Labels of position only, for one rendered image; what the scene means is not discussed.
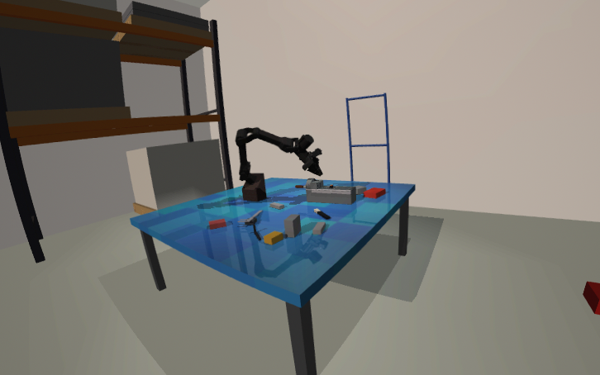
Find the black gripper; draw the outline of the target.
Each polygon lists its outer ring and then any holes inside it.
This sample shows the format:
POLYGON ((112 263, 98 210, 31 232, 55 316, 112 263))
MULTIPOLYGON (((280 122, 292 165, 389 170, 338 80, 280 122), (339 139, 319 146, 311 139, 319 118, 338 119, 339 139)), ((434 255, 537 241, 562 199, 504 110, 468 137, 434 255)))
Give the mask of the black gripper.
POLYGON ((299 160, 303 161, 304 163, 304 165, 302 166, 304 171, 308 168, 307 171, 311 173, 314 173, 320 177, 323 175, 323 172, 319 167, 319 158, 309 158, 308 151, 305 150, 302 154, 300 154, 299 160))

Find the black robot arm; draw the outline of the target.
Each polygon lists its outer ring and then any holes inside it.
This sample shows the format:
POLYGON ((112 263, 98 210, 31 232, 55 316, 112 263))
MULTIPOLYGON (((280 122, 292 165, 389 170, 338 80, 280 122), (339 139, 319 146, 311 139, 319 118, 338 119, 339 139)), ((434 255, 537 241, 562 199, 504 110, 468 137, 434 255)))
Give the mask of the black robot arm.
MULTIPOLYGON (((298 138, 287 138, 278 137, 267 131, 260 130, 259 128, 244 128, 239 129, 236 132, 236 145, 240 151, 240 169, 239 175, 241 181, 246 181, 246 184, 254 185, 257 176, 254 176, 250 172, 250 162, 247 161, 245 143, 249 143, 254 139, 260 139, 270 143, 271 145, 278 146, 282 151, 289 153, 294 152, 298 157, 302 154, 313 142, 314 139, 310 135, 302 135, 300 140, 298 138), (251 135, 248 135, 251 133, 251 135), (295 146, 293 146, 295 142, 295 146)), ((309 158, 316 158, 316 156, 322 154, 322 150, 317 148, 314 151, 309 151, 309 158), (310 152, 310 153, 309 153, 310 152)))

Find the orange-brown rectangular block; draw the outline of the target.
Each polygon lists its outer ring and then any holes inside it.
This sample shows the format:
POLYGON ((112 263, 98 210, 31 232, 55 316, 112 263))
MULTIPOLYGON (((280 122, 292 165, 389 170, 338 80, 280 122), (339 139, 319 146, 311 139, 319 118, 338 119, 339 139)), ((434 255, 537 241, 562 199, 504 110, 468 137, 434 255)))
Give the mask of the orange-brown rectangular block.
POLYGON ((279 231, 273 231, 273 232, 269 233, 268 235, 264 236, 264 242, 266 244, 271 244, 271 245, 279 242, 282 239, 283 239, 283 232, 279 232, 279 231))

